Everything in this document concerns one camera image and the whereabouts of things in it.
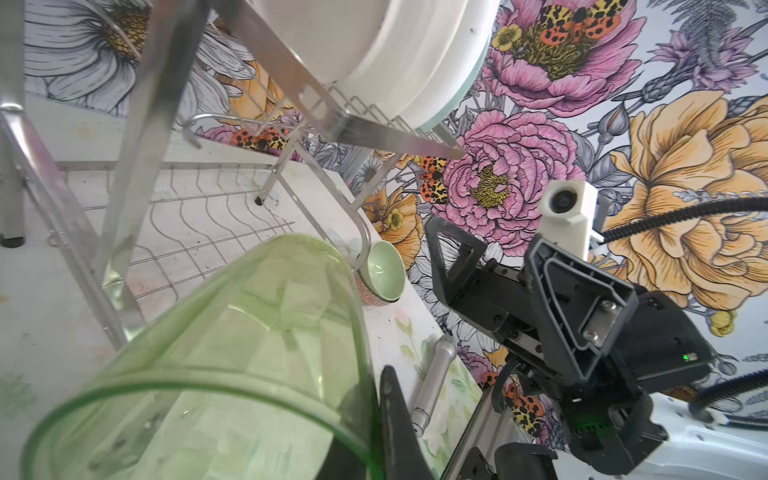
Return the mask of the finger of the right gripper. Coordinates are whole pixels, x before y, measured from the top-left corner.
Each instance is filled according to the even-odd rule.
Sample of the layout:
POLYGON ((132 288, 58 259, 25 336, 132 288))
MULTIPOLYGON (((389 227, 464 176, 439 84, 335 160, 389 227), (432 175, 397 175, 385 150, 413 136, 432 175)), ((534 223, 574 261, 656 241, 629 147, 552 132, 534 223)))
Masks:
POLYGON ((564 386, 589 381, 638 307, 634 288, 540 234, 523 274, 547 369, 564 386))
POLYGON ((433 291, 440 302, 451 303, 472 279, 487 244, 439 216, 427 222, 425 233, 433 291))

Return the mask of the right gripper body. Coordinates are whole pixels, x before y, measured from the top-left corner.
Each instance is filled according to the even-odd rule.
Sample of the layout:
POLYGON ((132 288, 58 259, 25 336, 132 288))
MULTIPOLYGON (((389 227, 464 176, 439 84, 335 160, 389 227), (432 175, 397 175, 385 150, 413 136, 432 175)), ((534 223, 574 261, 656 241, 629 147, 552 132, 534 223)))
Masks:
POLYGON ((526 395, 549 397, 578 459, 604 474, 627 474, 668 439, 651 419, 652 395, 704 378, 713 357, 674 301, 634 290, 638 307, 610 353, 589 381, 571 386, 544 364, 523 272, 510 278, 499 265, 477 267, 447 306, 507 348, 498 386, 516 377, 526 395))

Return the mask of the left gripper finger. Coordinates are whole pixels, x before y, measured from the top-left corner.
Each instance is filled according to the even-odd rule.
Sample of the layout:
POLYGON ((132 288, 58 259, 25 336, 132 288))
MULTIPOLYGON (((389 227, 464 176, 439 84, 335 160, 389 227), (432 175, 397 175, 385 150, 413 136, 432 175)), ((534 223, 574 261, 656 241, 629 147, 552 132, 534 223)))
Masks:
POLYGON ((386 365, 380 375, 383 472, 387 480, 433 480, 421 452, 395 369, 386 365))

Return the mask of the light green ceramic bowl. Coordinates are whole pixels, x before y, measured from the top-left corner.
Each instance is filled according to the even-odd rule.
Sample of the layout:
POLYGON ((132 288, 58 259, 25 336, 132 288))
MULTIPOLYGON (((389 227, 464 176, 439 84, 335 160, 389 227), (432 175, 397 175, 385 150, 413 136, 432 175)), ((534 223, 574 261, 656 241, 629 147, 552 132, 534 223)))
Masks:
POLYGON ((406 272, 395 246, 379 240, 371 245, 366 263, 357 272, 380 298, 394 303, 405 289, 406 272))

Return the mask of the green glass tumbler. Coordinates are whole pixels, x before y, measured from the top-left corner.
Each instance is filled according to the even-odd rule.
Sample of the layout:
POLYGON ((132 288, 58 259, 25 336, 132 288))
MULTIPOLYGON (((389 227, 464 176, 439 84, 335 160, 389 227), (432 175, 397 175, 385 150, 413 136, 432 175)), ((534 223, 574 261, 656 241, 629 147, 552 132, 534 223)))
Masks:
POLYGON ((28 438, 24 479, 379 479, 361 301, 331 244, 274 237, 135 337, 28 438))

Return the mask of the white patterned plate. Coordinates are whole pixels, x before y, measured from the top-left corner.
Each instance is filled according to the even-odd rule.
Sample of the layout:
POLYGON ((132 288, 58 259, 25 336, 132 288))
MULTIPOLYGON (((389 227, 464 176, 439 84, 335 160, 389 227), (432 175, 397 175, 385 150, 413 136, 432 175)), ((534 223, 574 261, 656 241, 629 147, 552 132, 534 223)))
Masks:
POLYGON ((479 67, 498 1, 391 1, 369 51, 336 87, 411 127, 437 120, 479 67))

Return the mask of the pale green plate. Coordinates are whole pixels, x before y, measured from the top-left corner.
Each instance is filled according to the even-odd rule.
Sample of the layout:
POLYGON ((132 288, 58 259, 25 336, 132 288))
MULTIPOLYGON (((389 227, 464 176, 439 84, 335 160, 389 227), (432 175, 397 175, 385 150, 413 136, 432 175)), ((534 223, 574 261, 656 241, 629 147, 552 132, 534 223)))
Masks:
POLYGON ((473 40, 469 45, 454 42, 441 61, 436 73, 419 96, 424 106, 420 113, 422 131, 433 129, 463 101, 483 65, 491 35, 480 42, 473 40))

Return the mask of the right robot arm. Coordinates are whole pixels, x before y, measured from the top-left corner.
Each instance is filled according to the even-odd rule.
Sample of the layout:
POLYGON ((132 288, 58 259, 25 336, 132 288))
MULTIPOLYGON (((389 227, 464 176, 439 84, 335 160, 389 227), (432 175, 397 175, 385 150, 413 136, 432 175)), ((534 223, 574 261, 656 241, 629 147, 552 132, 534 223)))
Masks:
POLYGON ((570 453, 628 479, 763 479, 767 423, 711 405, 753 373, 689 402, 669 391, 704 379, 715 353, 669 297, 536 236, 520 269, 484 259, 483 241, 436 217, 426 226, 438 300, 507 351, 523 393, 548 397, 570 453))

